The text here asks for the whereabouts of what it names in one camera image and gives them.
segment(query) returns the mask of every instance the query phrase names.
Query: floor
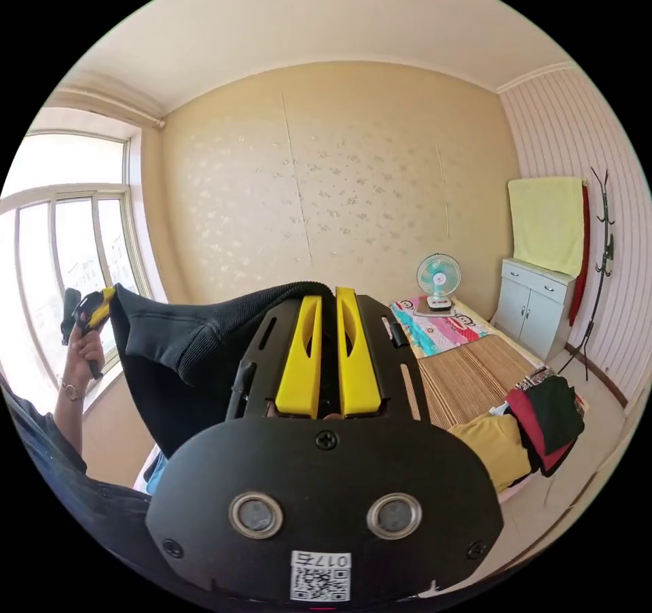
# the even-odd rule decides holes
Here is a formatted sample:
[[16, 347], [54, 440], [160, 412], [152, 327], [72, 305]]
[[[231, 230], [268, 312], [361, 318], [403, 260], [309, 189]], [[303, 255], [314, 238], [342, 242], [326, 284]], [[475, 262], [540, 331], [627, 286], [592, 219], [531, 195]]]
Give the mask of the floor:
[[[549, 362], [559, 370], [569, 354], [563, 351]], [[490, 554], [475, 573], [447, 591], [430, 590], [422, 597], [458, 590], [499, 570], [543, 536], [580, 494], [591, 476], [617, 445], [625, 422], [623, 409], [613, 394], [591, 372], [585, 381], [584, 365], [573, 360], [562, 373], [588, 403], [585, 430], [573, 452], [551, 477], [540, 473], [503, 503], [505, 526]]]

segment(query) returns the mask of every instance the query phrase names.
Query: person's arm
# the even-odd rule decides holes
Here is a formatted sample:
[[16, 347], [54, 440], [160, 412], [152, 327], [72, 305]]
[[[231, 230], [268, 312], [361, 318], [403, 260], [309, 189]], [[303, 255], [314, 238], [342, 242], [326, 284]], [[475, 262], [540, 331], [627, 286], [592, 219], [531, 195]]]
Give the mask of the person's arm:
[[84, 396], [92, 379], [88, 364], [91, 360], [95, 360], [102, 370], [104, 351], [100, 333], [95, 330], [82, 336], [82, 331], [75, 325], [70, 335], [66, 366], [54, 408], [54, 422], [79, 456], [82, 456]]

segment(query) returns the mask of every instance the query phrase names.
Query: window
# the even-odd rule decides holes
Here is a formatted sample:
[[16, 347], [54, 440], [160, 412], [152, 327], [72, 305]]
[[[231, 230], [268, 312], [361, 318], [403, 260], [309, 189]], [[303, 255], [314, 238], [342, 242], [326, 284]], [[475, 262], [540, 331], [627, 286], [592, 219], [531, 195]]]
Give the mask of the window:
[[[120, 282], [149, 293], [132, 233], [127, 151], [127, 140], [29, 135], [0, 194], [0, 363], [41, 413], [54, 409], [64, 368], [65, 289], [85, 296]], [[108, 370], [118, 361], [111, 326], [101, 336]]]

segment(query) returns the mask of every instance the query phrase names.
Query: yellow towel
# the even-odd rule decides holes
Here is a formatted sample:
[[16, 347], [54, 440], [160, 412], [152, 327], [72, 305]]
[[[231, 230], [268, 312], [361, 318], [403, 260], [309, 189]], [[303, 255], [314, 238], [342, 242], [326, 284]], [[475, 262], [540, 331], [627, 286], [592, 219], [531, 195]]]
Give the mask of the yellow towel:
[[577, 276], [584, 250], [582, 179], [521, 178], [507, 183], [514, 258]]

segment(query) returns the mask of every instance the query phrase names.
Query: clothes pile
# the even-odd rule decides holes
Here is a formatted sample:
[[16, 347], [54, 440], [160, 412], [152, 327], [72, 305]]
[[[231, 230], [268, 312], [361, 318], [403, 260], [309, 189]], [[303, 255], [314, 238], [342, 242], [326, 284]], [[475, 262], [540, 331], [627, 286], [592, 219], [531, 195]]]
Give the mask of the clothes pile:
[[584, 414], [575, 389], [542, 366], [517, 384], [504, 404], [448, 431], [478, 455], [501, 493], [533, 472], [550, 477], [584, 431]]

